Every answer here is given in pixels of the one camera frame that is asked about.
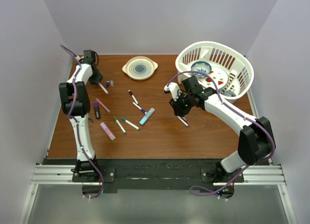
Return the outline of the white marker dark blue cap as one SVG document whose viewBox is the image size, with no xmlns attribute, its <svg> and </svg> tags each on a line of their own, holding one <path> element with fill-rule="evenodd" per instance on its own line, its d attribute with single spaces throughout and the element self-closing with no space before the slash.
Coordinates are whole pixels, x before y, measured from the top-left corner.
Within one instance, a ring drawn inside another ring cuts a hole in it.
<svg viewBox="0 0 310 224">
<path fill-rule="evenodd" d="M 137 107 L 143 114 L 146 114 L 146 113 L 147 113 L 147 111 L 144 110 L 143 108 L 141 108 L 137 103 L 132 102 L 132 104 L 133 104 L 135 107 Z"/>
</svg>

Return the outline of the white pen lavender cap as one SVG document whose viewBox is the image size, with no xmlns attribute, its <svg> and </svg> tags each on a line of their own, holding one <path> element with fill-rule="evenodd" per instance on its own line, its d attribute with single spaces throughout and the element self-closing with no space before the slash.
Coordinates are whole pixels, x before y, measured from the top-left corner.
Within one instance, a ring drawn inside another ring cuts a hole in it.
<svg viewBox="0 0 310 224">
<path fill-rule="evenodd" d="M 109 92 L 108 92 L 107 89 L 103 86 L 102 83 L 98 82 L 97 84 L 98 84 L 99 87 L 103 90 L 103 92 L 104 92 L 105 94 L 107 94 L 107 95 L 109 94 Z"/>
</svg>

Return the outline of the white marker black cap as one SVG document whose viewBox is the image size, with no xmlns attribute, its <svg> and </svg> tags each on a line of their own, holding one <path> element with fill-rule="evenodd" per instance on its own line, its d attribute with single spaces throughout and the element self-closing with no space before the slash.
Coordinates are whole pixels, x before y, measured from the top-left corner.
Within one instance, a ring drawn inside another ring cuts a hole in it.
<svg viewBox="0 0 310 224">
<path fill-rule="evenodd" d="M 128 92 L 129 92 L 129 94 L 131 95 L 131 97 L 133 98 L 134 103 L 138 105 L 139 103 L 138 103 L 137 99 L 135 98 L 134 94 L 132 93 L 132 91 L 131 91 L 131 90 L 128 90 Z"/>
</svg>

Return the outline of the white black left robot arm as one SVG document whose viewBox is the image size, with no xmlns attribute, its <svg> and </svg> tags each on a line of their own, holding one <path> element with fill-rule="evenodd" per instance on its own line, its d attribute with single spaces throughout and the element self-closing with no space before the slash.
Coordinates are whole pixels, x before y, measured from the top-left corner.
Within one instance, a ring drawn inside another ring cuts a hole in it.
<svg viewBox="0 0 310 224">
<path fill-rule="evenodd" d="M 59 84 L 61 108 L 72 125 L 77 148 L 77 162 L 72 172 L 74 176 L 83 177 L 87 181 L 97 181 L 100 169 L 90 138 L 91 103 L 86 84 L 96 84 L 103 78 L 97 68 L 98 56 L 93 50 L 86 50 L 79 57 L 64 45 L 61 48 L 77 62 L 72 76 Z"/>
</svg>

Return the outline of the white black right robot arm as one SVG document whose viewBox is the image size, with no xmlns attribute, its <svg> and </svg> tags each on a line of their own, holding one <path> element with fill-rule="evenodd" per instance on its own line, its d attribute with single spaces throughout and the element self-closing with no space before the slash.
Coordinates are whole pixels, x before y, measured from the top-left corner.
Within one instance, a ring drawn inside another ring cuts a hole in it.
<svg viewBox="0 0 310 224">
<path fill-rule="evenodd" d="M 276 145 L 267 118 L 256 118 L 227 103 L 217 88 L 204 88 L 195 76 L 183 80 L 182 85 L 183 91 L 174 82 L 164 87 L 164 92 L 171 94 L 169 104 L 176 116 L 184 117 L 191 108 L 201 108 L 221 119 L 239 137 L 237 150 L 217 163 L 215 178 L 226 182 L 237 169 L 255 165 L 274 154 Z"/>
</svg>

